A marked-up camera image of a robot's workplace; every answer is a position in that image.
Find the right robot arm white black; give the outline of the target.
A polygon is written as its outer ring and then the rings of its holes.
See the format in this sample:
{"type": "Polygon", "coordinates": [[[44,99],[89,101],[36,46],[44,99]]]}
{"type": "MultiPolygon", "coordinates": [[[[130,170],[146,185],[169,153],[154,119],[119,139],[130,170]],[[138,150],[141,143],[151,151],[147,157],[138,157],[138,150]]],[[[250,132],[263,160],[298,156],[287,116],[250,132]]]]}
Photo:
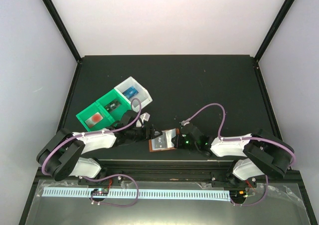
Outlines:
{"type": "Polygon", "coordinates": [[[226,172],[212,176],[231,188],[241,187],[246,180],[262,175],[282,179],[296,160],[292,147],[262,129],[237,137],[213,138],[188,123],[170,141],[176,149],[208,158],[234,157],[226,172]]]}

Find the brown leather card holder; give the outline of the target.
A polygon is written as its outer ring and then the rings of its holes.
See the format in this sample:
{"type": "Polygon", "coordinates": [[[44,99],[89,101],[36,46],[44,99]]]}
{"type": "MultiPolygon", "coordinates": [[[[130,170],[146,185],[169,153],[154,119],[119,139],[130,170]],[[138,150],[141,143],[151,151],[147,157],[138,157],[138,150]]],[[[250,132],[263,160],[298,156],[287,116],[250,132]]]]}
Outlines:
{"type": "Polygon", "coordinates": [[[172,139],[177,138],[178,134],[178,128],[162,131],[162,134],[160,136],[149,140],[149,151],[160,152],[175,150],[175,145],[172,142],[172,139]]]}

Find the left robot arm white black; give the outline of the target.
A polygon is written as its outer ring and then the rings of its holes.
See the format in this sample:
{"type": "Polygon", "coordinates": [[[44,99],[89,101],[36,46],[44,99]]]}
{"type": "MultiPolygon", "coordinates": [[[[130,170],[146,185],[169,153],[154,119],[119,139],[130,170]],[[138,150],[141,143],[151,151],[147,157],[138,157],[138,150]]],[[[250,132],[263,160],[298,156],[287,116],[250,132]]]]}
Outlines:
{"type": "Polygon", "coordinates": [[[156,139],[162,135],[155,125],[148,122],[149,114],[126,111],[120,120],[94,132],[59,130],[36,156],[44,175],[56,181],[70,176],[88,177],[95,184],[103,184],[107,172],[98,159],[82,155],[101,149],[111,149],[129,142],[156,139]]]}

